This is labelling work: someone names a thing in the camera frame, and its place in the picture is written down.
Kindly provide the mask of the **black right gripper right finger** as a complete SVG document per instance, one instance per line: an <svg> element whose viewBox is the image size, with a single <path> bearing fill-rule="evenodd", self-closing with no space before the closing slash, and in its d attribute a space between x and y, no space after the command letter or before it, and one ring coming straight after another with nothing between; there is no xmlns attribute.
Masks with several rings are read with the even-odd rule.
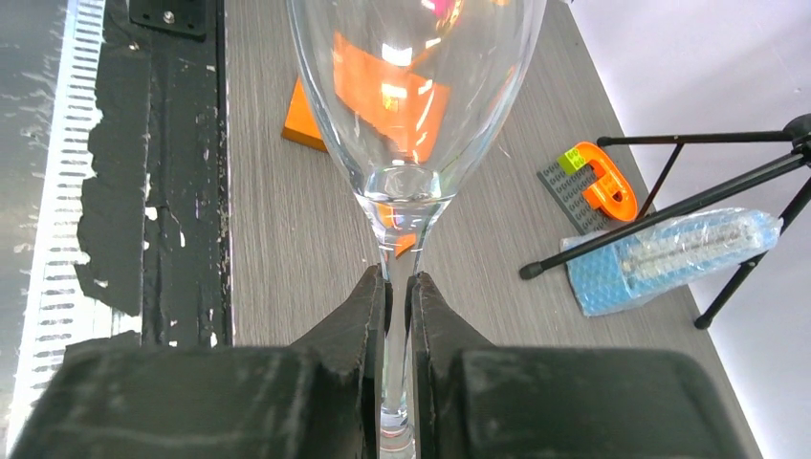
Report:
<svg viewBox="0 0 811 459"><path fill-rule="evenodd" d="M742 458L711 379L655 349L497 346L410 280L420 458Z"/></svg>

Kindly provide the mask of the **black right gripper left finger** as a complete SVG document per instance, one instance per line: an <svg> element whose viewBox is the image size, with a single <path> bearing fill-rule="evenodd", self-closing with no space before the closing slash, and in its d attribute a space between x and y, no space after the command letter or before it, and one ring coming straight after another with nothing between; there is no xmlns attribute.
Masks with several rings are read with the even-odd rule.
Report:
<svg viewBox="0 0 811 459"><path fill-rule="evenodd" d="M386 285L377 266L282 347L71 345L14 458L375 458Z"/></svg>

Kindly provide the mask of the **clear wine glass back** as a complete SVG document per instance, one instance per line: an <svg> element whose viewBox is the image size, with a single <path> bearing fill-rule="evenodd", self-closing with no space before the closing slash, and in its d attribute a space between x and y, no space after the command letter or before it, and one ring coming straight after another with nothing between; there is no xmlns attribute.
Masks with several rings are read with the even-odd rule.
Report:
<svg viewBox="0 0 811 459"><path fill-rule="evenodd" d="M537 44L542 1L291 1L300 77L375 234L386 331L378 454L416 454L410 280L489 151Z"/></svg>

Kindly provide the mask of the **gold wire wine glass rack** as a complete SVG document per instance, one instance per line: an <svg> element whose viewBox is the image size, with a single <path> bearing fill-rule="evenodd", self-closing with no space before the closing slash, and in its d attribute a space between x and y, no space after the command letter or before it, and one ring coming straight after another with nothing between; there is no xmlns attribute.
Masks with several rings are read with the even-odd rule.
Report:
<svg viewBox="0 0 811 459"><path fill-rule="evenodd" d="M353 188L384 242L417 246L427 209L441 198L430 161L451 90L356 46L327 38L326 72L299 77L283 138L342 154Z"/></svg>

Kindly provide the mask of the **grey building plate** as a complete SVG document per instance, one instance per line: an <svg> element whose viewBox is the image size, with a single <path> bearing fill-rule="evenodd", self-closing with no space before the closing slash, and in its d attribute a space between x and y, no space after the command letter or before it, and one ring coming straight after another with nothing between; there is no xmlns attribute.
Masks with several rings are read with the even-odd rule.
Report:
<svg viewBox="0 0 811 459"><path fill-rule="evenodd" d="M592 208L583 196L597 178L576 147L538 171L537 178L579 234L608 228L609 218L599 208Z"/></svg>

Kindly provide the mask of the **black music stand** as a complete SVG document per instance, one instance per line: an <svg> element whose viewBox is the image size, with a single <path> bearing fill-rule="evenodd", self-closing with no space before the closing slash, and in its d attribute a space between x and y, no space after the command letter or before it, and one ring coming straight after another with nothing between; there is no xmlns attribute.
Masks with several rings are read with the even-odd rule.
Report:
<svg viewBox="0 0 811 459"><path fill-rule="evenodd" d="M678 159L685 144L696 143L745 143L745 142L790 142L792 149L789 154L782 156L774 161L757 167L749 172L739 175L731 180L724 182L718 186L714 186L706 191L700 192L690 198L682 200L674 205L662 208L653 212L652 214L645 215L649 209L653 198L658 193L664 180L667 178L672 166ZM687 215L696 212L699 209L708 207L731 196L734 196L742 191L748 190L765 182L768 182L776 177L792 172L804 166L810 167L810 114L801 115L791 120L784 128L778 131L758 131L758 132L740 132L740 133L715 133L715 134L693 134L693 135L669 135L669 136L643 136L643 137L600 137L593 142L579 142L575 147L567 151L562 158L566 161L572 160L572 166L576 164L574 158L581 159L581 164L594 162L600 159L600 155L604 153L601 147L608 147L610 145L653 145L653 144L673 144L675 145L669 160L666 163L663 171L660 173L659 178L653 189L648 194L647 201L644 203L637 219L623 227L614 229L611 232L592 239L590 242L585 242L573 249L562 251L561 253L546 258L541 261L536 261L525 265L520 268L519 276L524 280L533 279L545 271L552 269L556 266L565 264L574 260L582 255L592 251L602 249L620 239L635 234L640 230L653 227L666 220ZM617 182L617 189L606 188L603 190L599 187L591 186L584 192L585 200L590 206L599 206L601 203L601 196L605 196L608 200L609 191L621 191L625 194L625 189L619 185L619 172L612 172L616 177L614 182ZM793 223L796 217L801 213L805 206L810 202L810 178L806 184L800 189L798 194L792 199L789 205L781 213L780 218L783 219L783 224L780 229L780 235ZM761 250L762 253L749 258L739 265L738 270L731 278L731 280L722 289L720 294L712 302L711 306L694 321L694 326L700 330L706 330L712 324L714 317L723 308L729 298L737 291L742 282L749 276L749 274L757 267L760 260L765 256L768 250Z"/></svg>

